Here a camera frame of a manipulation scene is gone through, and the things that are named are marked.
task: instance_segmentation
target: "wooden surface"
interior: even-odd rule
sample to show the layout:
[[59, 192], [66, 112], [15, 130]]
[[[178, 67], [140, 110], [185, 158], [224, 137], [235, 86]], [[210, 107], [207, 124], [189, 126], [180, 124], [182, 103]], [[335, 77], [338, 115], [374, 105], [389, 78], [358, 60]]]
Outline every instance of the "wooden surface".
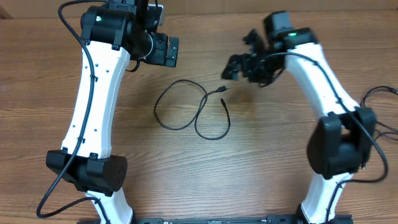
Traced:
[[[0, 0], [0, 6], [15, 19], [58, 18], [58, 7], [69, 0]], [[86, 3], [65, 9], [67, 17], [81, 17], [92, 5]], [[272, 12], [288, 10], [308, 11], [350, 11], [350, 10], [393, 10], [398, 0], [159, 0], [165, 6], [167, 15], [217, 14]]]
[[[126, 73], [113, 123], [113, 154], [128, 159], [124, 192], [138, 217], [262, 217], [294, 213], [312, 175], [305, 148], [316, 119], [292, 76], [285, 72], [260, 89], [247, 80], [220, 80], [231, 54], [248, 51], [241, 38], [263, 33], [267, 14], [169, 16], [160, 31], [180, 38], [177, 68], [142, 65]], [[398, 12], [298, 12], [295, 27], [310, 26], [342, 85], [359, 99], [376, 85], [398, 86]], [[80, 27], [78, 19], [70, 19]], [[72, 118], [80, 81], [81, 50], [59, 19], [0, 21], [0, 223], [76, 223], [96, 217], [89, 202], [39, 220], [37, 204], [55, 178], [45, 166]], [[186, 78], [212, 95], [199, 129], [218, 136], [226, 128], [220, 97], [231, 114], [219, 141], [197, 136], [193, 126], [169, 131], [153, 106], [173, 81]], [[160, 102], [166, 124], [181, 126], [195, 114], [202, 92], [178, 85]], [[380, 121], [398, 126], [397, 98], [369, 99]], [[397, 143], [381, 139], [391, 172], [382, 184], [348, 185], [338, 204], [356, 223], [398, 223]], [[375, 178], [382, 164], [375, 151], [357, 178]], [[45, 205], [51, 212], [83, 194], [62, 182]]]

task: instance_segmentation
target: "beige wall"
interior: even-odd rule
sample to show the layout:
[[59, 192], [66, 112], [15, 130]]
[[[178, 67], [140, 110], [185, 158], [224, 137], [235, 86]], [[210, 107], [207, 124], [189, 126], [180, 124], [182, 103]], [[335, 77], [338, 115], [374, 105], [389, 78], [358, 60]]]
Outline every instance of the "beige wall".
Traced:
[[[67, 0], [0, 0], [0, 17], [51, 18]], [[159, 0], [166, 13], [212, 14], [271, 11], [345, 11], [397, 9], [398, 0]], [[93, 3], [70, 6], [66, 17], [80, 17]]]

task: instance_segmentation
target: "wooden table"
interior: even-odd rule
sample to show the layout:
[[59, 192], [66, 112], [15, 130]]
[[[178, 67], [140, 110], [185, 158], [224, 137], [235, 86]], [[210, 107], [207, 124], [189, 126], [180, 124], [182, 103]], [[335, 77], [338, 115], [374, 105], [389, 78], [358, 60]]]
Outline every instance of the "wooden table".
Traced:
[[[317, 123], [292, 76], [285, 72], [260, 89], [246, 80], [220, 79], [229, 56], [248, 51], [241, 42], [253, 27], [263, 33], [267, 14], [169, 16], [160, 29], [180, 38], [177, 68], [142, 65], [126, 73], [113, 122], [113, 154], [129, 163], [124, 192], [138, 217], [263, 217], [294, 213], [312, 176], [305, 149]], [[376, 85], [398, 86], [398, 12], [300, 12], [295, 27], [310, 26], [342, 85], [355, 99]], [[69, 20], [80, 32], [79, 19]], [[45, 166], [48, 150], [59, 149], [70, 125], [80, 81], [81, 50], [58, 19], [0, 20], [0, 223], [76, 223], [96, 218], [91, 202], [39, 220], [37, 204], [55, 178]], [[218, 136], [226, 128], [220, 103], [231, 114], [229, 134], [199, 138], [193, 126], [162, 128], [153, 106], [173, 81], [190, 79], [212, 95], [199, 129]], [[202, 92], [177, 85], [160, 102], [165, 123], [182, 126], [195, 114]], [[380, 93], [369, 99], [379, 120], [398, 126], [398, 101]], [[382, 184], [347, 186], [339, 213], [356, 223], [398, 223], [397, 143], [379, 140], [391, 172]], [[382, 172], [373, 151], [357, 178]], [[61, 182], [44, 212], [82, 197]]]

